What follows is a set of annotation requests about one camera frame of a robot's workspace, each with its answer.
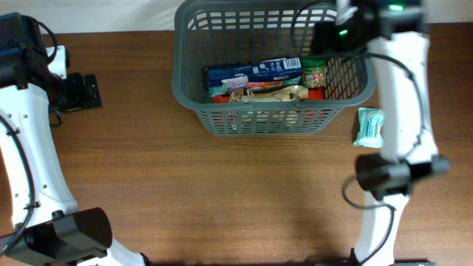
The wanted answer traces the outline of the green lid jar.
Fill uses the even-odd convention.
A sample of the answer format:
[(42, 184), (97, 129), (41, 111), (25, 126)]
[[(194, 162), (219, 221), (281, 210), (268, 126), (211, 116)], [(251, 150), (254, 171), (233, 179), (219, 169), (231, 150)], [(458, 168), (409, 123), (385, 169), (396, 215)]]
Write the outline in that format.
[(302, 85), (308, 89), (320, 89), (326, 86), (327, 62), (302, 58)]

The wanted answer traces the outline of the orange spaghetti package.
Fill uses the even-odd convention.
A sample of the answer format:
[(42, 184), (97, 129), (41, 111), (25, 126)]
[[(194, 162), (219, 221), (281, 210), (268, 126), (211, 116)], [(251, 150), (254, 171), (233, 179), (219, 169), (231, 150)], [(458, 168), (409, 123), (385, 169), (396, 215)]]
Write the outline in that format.
[[(309, 89), (311, 91), (311, 96), (310, 96), (310, 99), (309, 100), (323, 100), (323, 94), (322, 94), (322, 90), (321, 89)], [(217, 95), (217, 96), (214, 96), (214, 102), (215, 103), (230, 103), (229, 101), (229, 96), (222, 96), (222, 95)], [(243, 112), (241, 114), (241, 120), (242, 120), (242, 116), (245, 115), (247, 112)], [(257, 122), (256, 121), (256, 115), (253, 116), (253, 119), (250, 120), (249, 122), (244, 122), (242, 120), (242, 124), (248, 124), (248, 123), (252, 123), (252, 122)]]

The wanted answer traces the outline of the beige snack bag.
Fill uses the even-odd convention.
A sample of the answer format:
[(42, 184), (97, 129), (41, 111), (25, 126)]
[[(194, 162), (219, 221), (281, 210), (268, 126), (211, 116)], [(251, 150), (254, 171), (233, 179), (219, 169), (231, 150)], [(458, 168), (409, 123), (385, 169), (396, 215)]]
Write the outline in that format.
[[(272, 92), (254, 94), (250, 89), (237, 89), (232, 92), (229, 101), (243, 103), (283, 103), (283, 102), (300, 102), (309, 100), (311, 91), (302, 85), (286, 86), (283, 89), (277, 89)], [(285, 121), (285, 125), (293, 128), (297, 121), (297, 111), (257, 111), (247, 112), (242, 116), (244, 122), (249, 122), (256, 115), (257, 122), (265, 122), (272, 117), (275, 121)]]

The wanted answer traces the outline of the light green tissue packet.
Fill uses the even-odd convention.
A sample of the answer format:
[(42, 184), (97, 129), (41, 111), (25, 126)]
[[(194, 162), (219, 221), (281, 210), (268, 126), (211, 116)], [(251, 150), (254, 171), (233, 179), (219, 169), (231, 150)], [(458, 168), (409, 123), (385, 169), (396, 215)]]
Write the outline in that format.
[(381, 136), (381, 128), (384, 125), (384, 113), (380, 109), (361, 107), (358, 109), (360, 129), (354, 146), (379, 149), (384, 140)]

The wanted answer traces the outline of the blue cardboard box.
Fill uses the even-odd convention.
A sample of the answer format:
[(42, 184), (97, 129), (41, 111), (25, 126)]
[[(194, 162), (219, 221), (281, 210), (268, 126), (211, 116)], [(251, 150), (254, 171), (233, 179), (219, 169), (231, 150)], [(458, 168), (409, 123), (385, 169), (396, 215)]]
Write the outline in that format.
[(257, 93), (297, 85), (301, 78), (302, 63), (299, 58), (213, 66), (208, 69), (208, 90), (211, 97), (230, 95), (237, 89), (249, 89)]

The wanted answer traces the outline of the grey plastic basket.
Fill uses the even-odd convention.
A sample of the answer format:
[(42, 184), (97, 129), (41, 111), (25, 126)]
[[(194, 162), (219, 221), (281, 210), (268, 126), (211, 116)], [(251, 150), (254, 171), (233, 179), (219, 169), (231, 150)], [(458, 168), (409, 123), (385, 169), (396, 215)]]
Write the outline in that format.
[(184, 1), (174, 15), (174, 97), (216, 136), (313, 134), (375, 91), (372, 62), (332, 58), (321, 100), (215, 103), (205, 68), (306, 56), (314, 26), (336, 18), (333, 2)]

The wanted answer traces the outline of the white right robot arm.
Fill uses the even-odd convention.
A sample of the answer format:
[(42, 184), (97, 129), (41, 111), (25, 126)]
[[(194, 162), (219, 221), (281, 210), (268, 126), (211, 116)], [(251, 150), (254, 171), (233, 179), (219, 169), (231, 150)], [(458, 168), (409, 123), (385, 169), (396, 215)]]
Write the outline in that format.
[(377, 154), (356, 159), (361, 233), (350, 265), (393, 265), (402, 213), (417, 183), (450, 169), (435, 143), (429, 108), (429, 34), (422, 1), (336, 1), (329, 47), (317, 58), (370, 59), (385, 121)]

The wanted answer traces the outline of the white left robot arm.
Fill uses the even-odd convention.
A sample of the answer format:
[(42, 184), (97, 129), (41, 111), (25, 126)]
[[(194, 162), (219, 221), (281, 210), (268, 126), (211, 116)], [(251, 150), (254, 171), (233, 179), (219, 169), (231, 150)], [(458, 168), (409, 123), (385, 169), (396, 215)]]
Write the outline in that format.
[(20, 13), (1, 17), (1, 157), (14, 231), (1, 254), (28, 265), (148, 265), (114, 239), (102, 208), (81, 210), (52, 138), (51, 116), (101, 107), (94, 75), (68, 73), (69, 52), (42, 37), (47, 26)]

